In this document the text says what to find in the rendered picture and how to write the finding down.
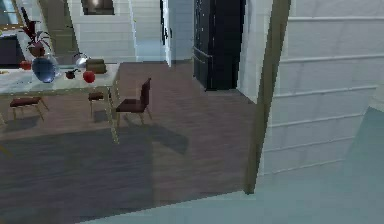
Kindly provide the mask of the white room door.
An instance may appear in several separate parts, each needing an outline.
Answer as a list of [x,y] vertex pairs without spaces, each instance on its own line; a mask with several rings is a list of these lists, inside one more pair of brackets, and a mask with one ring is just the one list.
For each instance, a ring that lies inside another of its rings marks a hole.
[[169,0],[160,0],[162,42],[165,51],[165,60],[169,67],[172,66],[172,32],[171,13]]

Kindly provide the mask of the dark cabinet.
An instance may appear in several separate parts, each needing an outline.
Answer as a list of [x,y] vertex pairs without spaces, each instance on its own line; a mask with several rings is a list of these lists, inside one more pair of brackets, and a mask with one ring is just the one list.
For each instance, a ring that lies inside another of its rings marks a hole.
[[0,67],[18,68],[24,60],[24,54],[15,35],[0,37]]

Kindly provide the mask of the silver kettle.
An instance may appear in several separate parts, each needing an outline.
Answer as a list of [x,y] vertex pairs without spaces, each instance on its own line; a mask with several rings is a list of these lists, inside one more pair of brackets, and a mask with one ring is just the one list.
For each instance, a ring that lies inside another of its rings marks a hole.
[[78,59],[75,62],[75,65],[77,68],[85,68],[87,60],[89,59],[89,56],[85,53],[78,52],[75,54],[75,57],[78,57]]

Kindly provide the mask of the glass dining table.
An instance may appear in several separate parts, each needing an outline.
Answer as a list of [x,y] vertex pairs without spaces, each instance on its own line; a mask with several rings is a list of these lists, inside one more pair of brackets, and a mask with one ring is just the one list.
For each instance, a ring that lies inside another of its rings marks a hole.
[[0,75],[0,99],[27,96],[55,96],[75,93],[102,92],[104,95],[105,111],[110,125],[113,141],[118,144],[119,138],[116,124],[113,120],[113,100],[109,97],[114,93],[119,99],[118,70],[120,64],[107,64],[105,74],[97,74],[93,83],[83,80],[81,74],[74,79],[67,79],[66,69],[61,69],[61,75],[51,83],[38,80],[32,70],[9,69],[8,73]]

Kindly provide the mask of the olive brown bread loaf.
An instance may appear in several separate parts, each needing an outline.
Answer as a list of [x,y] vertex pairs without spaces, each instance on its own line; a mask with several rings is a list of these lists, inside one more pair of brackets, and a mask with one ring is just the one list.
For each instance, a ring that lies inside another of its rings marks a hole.
[[103,59],[88,59],[86,61],[86,70],[92,71],[95,74],[104,74],[107,71]]

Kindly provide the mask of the dark framed wall picture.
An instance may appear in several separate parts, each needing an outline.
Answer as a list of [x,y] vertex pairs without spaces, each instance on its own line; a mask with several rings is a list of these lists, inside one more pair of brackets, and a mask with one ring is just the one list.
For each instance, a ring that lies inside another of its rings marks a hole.
[[113,0],[81,0],[85,15],[114,15]]

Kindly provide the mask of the dark red dining chair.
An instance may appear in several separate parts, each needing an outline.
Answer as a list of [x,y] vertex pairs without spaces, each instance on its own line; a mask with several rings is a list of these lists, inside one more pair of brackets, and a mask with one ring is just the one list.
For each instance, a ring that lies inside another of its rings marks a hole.
[[43,113],[41,112],[39,105],[42,104],[47,111],[49,111],[49,107],[45,103],[44,99],[42,97],[24,97],[24,98],[14,98],[9,106],[12,109],[13,119],[17,118],[17,112],[16,109],[19,108],[21,110],[21,113],[24,113],[25,107],[34,107],[41,119],[44,119]]
[[93,103],[104,99],[102,92],[92,92],[88,94],[88,101],[90,104],[90,115],[93,115]]
[[144,113],[147,112],[150,120],[153,120],[151,112],[148,108],[150,101],[151,79],[148,78],[141,86],[140,98],[126,98],[115,109],[117,126],[120,126],[120,115],[133,113],[140,118],[141,124],[144,125]]

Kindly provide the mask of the black fridge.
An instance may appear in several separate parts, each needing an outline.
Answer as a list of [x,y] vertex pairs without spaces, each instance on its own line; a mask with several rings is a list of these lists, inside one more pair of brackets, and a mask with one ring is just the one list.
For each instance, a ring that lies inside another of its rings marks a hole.
[[194,77],[206,91],[237,87],[246,0],[194,0]]

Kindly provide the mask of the red leaved house plant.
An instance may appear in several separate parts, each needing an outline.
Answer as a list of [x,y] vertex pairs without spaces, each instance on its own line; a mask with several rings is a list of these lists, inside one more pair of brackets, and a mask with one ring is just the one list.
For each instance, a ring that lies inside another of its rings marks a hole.
[[51,35],[46,31],[36,30],[36,20],[30,20],[24,7],[21,7],[22,17],[24,19],[24,25],[22,31],[29,37],[27,49],[31,55],[35,58],[44,57],[46,54],[46,48],[51,49],[48,40],[51,39]]

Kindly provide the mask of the blue glass bowl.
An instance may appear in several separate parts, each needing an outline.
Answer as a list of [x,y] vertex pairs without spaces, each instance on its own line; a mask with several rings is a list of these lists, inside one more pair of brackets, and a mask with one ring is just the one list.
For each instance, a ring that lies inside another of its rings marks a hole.
[[59,74],[59,66],[55,58],[39,57],[32,61],[32,71],[43,83],[51,83]]

